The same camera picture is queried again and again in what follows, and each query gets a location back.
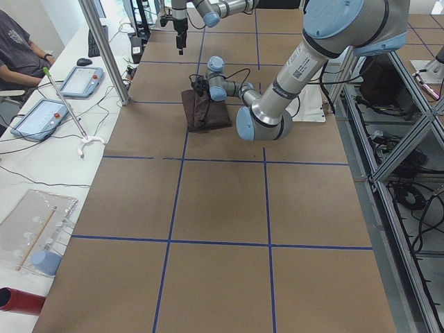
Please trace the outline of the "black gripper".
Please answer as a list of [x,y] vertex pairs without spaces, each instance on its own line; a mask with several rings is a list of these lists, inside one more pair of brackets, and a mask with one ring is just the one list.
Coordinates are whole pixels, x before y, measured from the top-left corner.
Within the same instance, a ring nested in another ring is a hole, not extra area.
[[160,17],[161,27],[165,27],[168,22],[173,22],[173,28],[176,31],[176,47],[180,55],[184,54],[184,49],[187,47],[187,31],[188,31],[188,19],[178,19],[170,14],[163,14]]
[[200,74],[190,74],[189,80],[191,83],[191,88],[199,95],[203,97],[204,94],[209,93],[209,84],[204,75]]

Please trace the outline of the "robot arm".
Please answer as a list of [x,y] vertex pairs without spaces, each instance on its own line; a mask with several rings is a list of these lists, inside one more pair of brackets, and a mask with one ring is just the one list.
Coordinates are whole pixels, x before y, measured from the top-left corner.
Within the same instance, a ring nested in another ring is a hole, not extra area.
[[187,47],[188,12],[187,4],[192,3],[198,14],[202,18],[205,26],[215,27],[222,19],[237,13],[248,14],[256,9],[259,1],[235,0],[218,1],[211,3],[207,0],[197,1],[171,1],[171,8],[160,17],[161,27],[165,27],[168,22],[173,22],[176,35],[176,48],[180,55]]
[[400,49],[407,40],[409,1],[310,1],[303,17],[303,39],[264,94],[250,83],[223,77],[224,62],[213,56],[205,79],[214,101],[237,96],[237,132],[246,141],[277,140],[291,131],[287,111],[302,89],[327,63],[352,47],[357,57],[375,56]]

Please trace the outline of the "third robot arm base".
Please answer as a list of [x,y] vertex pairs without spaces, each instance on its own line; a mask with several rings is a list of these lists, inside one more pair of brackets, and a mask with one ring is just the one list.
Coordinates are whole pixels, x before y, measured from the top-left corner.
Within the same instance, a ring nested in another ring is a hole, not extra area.
[[419,81],[428,85],[440,84],[443,80],[443,47],[432,60],[411,60],[414,74]]

